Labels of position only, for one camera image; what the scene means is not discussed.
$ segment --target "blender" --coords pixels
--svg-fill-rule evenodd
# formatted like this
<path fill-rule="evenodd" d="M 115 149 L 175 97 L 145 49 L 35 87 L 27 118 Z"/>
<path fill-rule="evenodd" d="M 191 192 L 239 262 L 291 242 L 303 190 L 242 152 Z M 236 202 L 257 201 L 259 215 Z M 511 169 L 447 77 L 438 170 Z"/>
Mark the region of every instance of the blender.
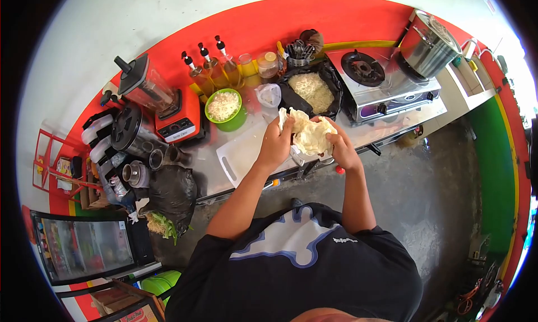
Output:
<path fill-rule="evenodd" d="M 122 70 L 118 94 L 155 112 L 160 137 L 167 143 L 176 143 L 198 135 L 200 104 L 193 90 L 168 86 L 147 54 L 130 63 L 117 56 L 114 62 Z"/>

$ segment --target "white cutting board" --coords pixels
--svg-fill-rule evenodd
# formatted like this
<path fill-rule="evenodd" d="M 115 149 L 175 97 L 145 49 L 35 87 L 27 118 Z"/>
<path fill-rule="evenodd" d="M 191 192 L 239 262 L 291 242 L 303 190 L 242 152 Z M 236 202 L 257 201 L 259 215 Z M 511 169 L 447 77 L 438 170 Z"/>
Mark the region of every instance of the white cutting board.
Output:
<path fill-rule="evenodd" d="M 217 149 L 217 156 L 226 176 L 237 187 L 260 153 L 268 123 L 263 119 L 245 133 Z"/>

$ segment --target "black t-shirt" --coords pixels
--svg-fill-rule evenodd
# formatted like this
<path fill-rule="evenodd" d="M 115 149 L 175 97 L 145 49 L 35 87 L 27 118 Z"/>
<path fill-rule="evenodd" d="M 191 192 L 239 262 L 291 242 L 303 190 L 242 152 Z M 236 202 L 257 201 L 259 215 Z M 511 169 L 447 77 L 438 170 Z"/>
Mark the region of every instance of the black t-shirt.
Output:
<path fill-rule="evenodd" d="M 254 219 L 241 238 L 200 239 L 166 321 L 290 321 L 331 307 L 407 321 L 422 297 L 413 259 L 376 227 L 349 234 L 342 214 L 310 203 Z"/>

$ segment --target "gas stove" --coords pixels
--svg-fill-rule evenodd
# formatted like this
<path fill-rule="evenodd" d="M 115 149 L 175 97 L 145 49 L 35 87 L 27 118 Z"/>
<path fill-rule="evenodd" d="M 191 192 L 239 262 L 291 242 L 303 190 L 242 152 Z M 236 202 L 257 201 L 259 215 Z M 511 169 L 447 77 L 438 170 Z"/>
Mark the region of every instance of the gas stove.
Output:
<path fill-rule="evenodd" d="M 419 108 L 439 98 L 435 78 L 413 70 L 398 48 L 357 48 L 326 52 L 344 85 L 342 108 L 352 126 Z"/>

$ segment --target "oil bottle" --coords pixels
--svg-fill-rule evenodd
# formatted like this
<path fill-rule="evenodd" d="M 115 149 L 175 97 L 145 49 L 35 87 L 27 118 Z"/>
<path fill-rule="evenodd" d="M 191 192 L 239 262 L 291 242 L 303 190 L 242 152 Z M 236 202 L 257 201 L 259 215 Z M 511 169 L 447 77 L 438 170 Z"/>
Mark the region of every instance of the oil bottle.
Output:
<path fill-rule="evenodd" d="M 200 48 L 200 55 L 205 58 L 203 68 L 209 73 L 209 76 L 211 77 L 211 80 L 213 81 L 213 84 L 215 84 L 217 90 L 230 87 L 230 82 L 228 82 L 228 78 L 226 78 L 226 75 L 222 70 L 222 66 L 219 64 L 217 58 L 210 57 L 209 51 L 203 47 L 202 43 L 198 43 L 198 47 Z"/>
<path fill-rule="evenodd" d="M 222 57 L 220 57 L 222 68 L 226 72 L 232 88 L 238 90 L 245 84 L 243 76 L 241 76 L 241 72 L 239 72 L 239 68 L 237 67 L 237 63 L 233 60 L 233 57 L 226 53 L 226 49 L 224 48 L 225 45 L 224 42 L 221 41 L 221 37 L 217 35 L 215 36 L 215 40 L 217 41 L 217 49 L 222 53 Z"/>
<path fill-rule="evenodd" d="M 193 79 L 193 82 L 195 82 L 200 90 L 205 95 L 204 97 L 200 97 L 200 100 L 202 100 L 203 103 L 207 101 L 209 97 L 213 93 L 215 93 L 215 85 L 213 85 L 213 82 L 209 78 L 209 75 L 205 69 L 203 69 L 201 66 L 194 66 L 193 59 L 189 56 L 187 56 L 187 52 L 183 51 L 181 53 L 181 59 L 185 59 L 185 64 L 189 65 L 191 70 L 189 71 L 189 76 Z"/>

